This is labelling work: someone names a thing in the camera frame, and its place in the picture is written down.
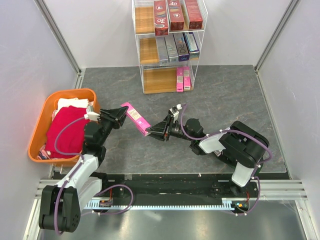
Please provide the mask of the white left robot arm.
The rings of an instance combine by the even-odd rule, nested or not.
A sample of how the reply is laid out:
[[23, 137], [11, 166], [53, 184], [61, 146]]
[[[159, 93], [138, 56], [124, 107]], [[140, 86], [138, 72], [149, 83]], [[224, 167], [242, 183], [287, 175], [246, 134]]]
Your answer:
[[53, 230], [57, 235], [73, 233], [87, 203], [95, 195], [104, 197], [109, 193], [109, 183], [92, 174], [105, 158], [107, 137], [113, 129], [123, 125], [128, 109], [128, 106], [102, 109], [83, 116], [88, 123], [84, 126], [84, 141], [77, 163], [63, 179], [42, 190], [38, 219], [41, 229]]

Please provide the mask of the silver plain toothpaste box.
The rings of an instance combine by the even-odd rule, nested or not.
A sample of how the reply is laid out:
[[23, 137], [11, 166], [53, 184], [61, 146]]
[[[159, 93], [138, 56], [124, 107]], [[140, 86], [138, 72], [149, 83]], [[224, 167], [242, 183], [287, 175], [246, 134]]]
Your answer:
[[156, 38], [156, 46], [159, 64], [161, 66], [166, 66], [169, 63], [169, 56], [167, 52], [165, 38], [163, 36], [159, 36]]

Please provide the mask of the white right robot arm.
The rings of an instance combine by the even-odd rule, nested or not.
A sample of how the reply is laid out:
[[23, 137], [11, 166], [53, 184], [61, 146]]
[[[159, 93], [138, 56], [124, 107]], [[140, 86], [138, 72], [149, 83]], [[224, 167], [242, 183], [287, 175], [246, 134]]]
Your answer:
[[214, 154], [220, 161], [234, 168], [229, 191], [235, 197], [247, 191], [247, 183], [263, 164], [270, 143], [263, 135], [240, 121], [216, 134], [205, 134], [196, 118], [185, 124], [169, 113], [165, 119], [146, 129], [150, 137], [166, 142], [170, 137], [190, 141], [189, 147], [198, 156]]

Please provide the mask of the large red toothpaste box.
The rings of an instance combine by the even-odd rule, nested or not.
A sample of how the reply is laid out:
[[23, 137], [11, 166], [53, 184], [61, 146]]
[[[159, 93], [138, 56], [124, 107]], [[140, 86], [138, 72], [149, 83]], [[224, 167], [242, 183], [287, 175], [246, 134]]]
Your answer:
[[200, 30], [203, 27], [203, 18], [197, 0], [184, 0], [189, 30]]

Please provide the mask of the silver Protefix toothpaste box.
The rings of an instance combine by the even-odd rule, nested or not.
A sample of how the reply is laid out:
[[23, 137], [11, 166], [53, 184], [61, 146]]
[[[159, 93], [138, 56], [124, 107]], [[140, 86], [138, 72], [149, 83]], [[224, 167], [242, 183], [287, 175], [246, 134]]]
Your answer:
[[177, 51], [177, 47], [176, 47], [176, 43], [173, 35], [172, 34], [166, 35], [164, 39], [165, 39], [169, 62], [173, 62], [173, 63], [178, 62], [179, 55], [178, 55], [178, 51]]

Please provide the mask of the red 3D toothpaste box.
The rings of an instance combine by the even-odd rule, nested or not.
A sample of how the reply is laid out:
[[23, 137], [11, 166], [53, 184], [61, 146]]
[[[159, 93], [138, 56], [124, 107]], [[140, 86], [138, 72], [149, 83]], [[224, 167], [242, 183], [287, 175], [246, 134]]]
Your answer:
[[184, 29], [185, 19], [181, 2], [179, 0], [168, 0], [169, 30], [182, 31]]
[[153, 2], [153, 21], [156, 37], [166, 36], [169, 34], [169, 21], [165, 0], [155, 0]]

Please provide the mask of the purple toothpaste box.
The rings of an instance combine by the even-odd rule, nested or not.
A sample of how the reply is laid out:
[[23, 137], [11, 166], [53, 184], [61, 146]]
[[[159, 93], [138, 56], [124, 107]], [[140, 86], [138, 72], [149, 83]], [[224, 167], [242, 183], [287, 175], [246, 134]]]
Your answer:
[[189, 59], [196, 60], [200, 57], [200, 49], [198, 47], [197, 41], [195, 39], [193, 32], [184, 32], [183, 33], [187, 49], [189, 52]]
[[173, 33], [174, 42], [177, 49], [178, 61], [184, 62], [190, 59], [189, 50], [183, 33]]

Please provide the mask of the pink toothpaste box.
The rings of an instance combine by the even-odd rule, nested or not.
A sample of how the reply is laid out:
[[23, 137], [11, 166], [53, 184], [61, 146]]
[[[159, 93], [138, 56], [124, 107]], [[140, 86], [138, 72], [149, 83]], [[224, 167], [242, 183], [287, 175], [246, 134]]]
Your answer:
[[184, 91], [184, 68], [176, 68], [176, 92]]
[[125, 102], [120, 106], [128, 107], [126, 115], [134, 122], [136, 128], [141, 132], [141, 134], [144, 137], [150, 134], [147, 131], [147, 128], [151, 127], [151, 125], [142, 115], [140, 115], [140, 113], [129, 102]]
[[184, 66], [183, 67], [183, 90], [188, 91], [191, 90], [192, 82], [190, 76], [190, 67]]

